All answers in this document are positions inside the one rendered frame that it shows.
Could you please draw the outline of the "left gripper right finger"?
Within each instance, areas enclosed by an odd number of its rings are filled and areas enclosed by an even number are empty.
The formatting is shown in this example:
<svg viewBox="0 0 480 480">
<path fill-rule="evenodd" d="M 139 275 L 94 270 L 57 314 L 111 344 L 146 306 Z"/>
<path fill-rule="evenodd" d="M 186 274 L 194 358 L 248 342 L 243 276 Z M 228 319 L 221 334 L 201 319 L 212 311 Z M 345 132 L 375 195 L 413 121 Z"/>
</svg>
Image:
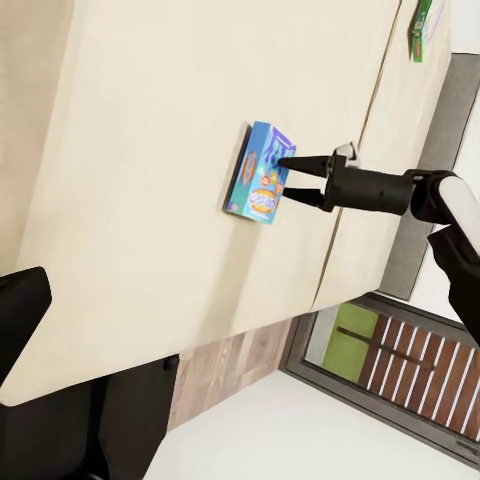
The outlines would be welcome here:
<svg viewBox="0 0 480 480">
<path fill-rule="evenodd" d="M 480 347 L 480 269 L 461 265 L 451 282 L 448 302 Z"/>
</svg>

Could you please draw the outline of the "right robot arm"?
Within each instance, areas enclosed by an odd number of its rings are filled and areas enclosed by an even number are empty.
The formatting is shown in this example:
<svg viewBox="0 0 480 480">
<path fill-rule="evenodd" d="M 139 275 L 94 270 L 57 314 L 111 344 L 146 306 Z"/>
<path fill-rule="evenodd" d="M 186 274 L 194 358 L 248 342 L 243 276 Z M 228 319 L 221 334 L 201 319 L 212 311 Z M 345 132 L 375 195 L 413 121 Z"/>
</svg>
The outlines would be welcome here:
<svg viewBox="0 0 480 480">
<path fill-rule="evenodd" d="M 283 196 L 327 213 L 337 205 L 402 216 L 410 207 L 417 220 L 438 225 L 427 239 L 450 280 L 461 265 L 480 269 L 480 205 L 455 171 L 408 169 L 396 175 L 361 169 L 355 142 L 338 146 L 333 155 L 283 157 L 277 165 L 327 179 L 325 193 L 285 185 Z"/>
</svg>

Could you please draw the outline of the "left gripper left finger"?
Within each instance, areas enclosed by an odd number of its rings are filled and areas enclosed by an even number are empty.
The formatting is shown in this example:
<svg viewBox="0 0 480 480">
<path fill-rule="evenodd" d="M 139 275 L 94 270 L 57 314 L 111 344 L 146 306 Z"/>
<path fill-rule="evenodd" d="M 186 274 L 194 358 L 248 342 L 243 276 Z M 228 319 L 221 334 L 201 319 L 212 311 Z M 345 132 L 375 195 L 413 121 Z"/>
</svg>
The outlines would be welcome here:
<svg viewBox="0 0 480 480">
<path fill-rule="evenodd" d="M 0 386 L 52 304 L 42 266 L 0 277 Z"/>
</svg>

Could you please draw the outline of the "board game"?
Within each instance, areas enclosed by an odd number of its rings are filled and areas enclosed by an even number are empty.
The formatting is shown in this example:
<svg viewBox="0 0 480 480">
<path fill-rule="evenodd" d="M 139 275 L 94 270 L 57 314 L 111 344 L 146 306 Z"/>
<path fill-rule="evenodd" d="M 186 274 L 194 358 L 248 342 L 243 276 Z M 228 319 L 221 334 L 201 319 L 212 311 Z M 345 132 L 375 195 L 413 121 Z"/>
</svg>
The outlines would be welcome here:
<svg viewBox="0 0 480 480">
<path fill-rule="evenodd" d="M 273 124 L 255 121 L 227 210 L 272 225 L 290 172 L 277 163 L 296 149 Z"/>
<path fill-rule="evenodd" d="M 413 61 L 422 63 L 443 10 L 444 0 L 423 0 L 412 28 Z"/>
</svg>

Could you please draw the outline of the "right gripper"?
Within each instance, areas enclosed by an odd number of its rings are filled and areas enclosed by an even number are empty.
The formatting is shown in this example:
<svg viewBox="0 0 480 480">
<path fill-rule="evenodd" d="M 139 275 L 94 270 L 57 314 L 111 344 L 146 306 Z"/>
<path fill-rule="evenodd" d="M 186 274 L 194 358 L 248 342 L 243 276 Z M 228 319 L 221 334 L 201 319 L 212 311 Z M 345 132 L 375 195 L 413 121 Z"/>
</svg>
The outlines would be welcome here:
<svg viewBox="0 0 480 480">
<path fill-rule="evenodd" d="M 346 155 L 283 157 L 279 167 L 309 173 L 327 179 L 325 193 L 316 188 L 291 188 L 285 185 L 282 195 L 320 208 L 327 213 L 333 207 L 350 207 L 377 211 L 385 188 L 385 173 L 346 166 Z"/>
</svg>

